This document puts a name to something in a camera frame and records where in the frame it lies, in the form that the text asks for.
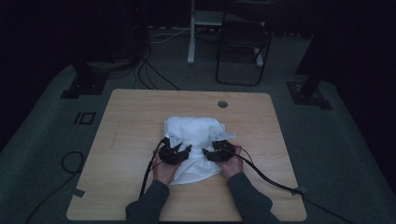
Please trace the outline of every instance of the black chair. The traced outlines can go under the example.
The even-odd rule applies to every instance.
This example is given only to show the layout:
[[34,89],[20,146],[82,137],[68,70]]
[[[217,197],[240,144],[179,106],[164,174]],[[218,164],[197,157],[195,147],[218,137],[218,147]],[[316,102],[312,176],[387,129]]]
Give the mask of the black chair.
[[[224,8],[222,24],[220,28],[219,44],[217,51],[216,80],[222,84],[256,86],[262,80],[265,63],[271,46],[273,29],[280,21],[281,6],[273,1],[245,0],[229,1]],[[265,49],[265,56],[262,60],[260,75],[252,82],[235,82],[221,80],[219,77],[219,64],[223,45],[230,49],[248,48],[249,53],[254,56],[254,62],[261,56]]]

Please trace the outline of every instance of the white cloth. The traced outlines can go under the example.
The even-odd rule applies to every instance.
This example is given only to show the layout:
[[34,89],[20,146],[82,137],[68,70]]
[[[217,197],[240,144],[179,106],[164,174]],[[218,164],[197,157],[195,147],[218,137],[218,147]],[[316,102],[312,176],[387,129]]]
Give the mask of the white cloth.
[[179,151],[191,145],[190,156],[183,161],[175,174],[171,185],[197,182],[220,172],[220,168],[208,161],[203,154],[205,148],[213,151],[212,138],[226,133],[224,124],[212,118],[170,117],[164,122],[163,134],[176,135],[182,140]]

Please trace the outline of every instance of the person's right hand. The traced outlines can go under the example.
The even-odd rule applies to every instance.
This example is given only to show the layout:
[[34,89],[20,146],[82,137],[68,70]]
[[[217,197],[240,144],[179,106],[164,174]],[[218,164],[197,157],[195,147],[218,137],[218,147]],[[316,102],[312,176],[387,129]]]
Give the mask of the person's right hand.
[[[235,154],[241,154],[241,147],[234,146]],[[236,156],[232,156],[228,161],[216,162],[216,164],[221,168],[223,174],[228,178],[233,175],[244,172],[244,162],[242,159]]]

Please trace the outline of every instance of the wooden table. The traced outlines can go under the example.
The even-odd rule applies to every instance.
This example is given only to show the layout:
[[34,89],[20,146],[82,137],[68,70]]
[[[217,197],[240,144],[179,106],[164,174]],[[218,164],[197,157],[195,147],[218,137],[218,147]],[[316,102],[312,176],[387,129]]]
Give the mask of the wooden table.
[[[228,107],[218,106],[226,101]],[[231,143],[248,151],[254,163],[274,181],[296,188],[271,97],[265,93],[213,91],[114,90],[78,181],[85,196],[73,196],[67,211],[72,220],[124,220],[125,207],[137,200],[152,151],[163,138],[170,116],[210,117],[235,133]],[[283,221],[306,218],[300,196],[291,196],[262,180],[248,165],[252,184],[274,203]],[[161,221],[241,220],[222,174],[170,187]]]

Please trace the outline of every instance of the person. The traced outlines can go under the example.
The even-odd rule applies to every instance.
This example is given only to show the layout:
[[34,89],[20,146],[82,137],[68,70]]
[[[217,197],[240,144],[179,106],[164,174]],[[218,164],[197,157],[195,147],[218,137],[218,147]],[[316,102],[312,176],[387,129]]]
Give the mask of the person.
[[[235,147],[235,153],[241,153]],[[233,156],[228,161],[217,162],[233,196],[235,206],[245,224],[279,223],[271,213],[272,201],[251,185],[243,171],[243,161]],[[159,222],[161,210],[169,197],[168,186],[179,165],[162,162],[158,153],[153,162],[153,181],[145,194],[125,208],[127,224],[154,224]]]

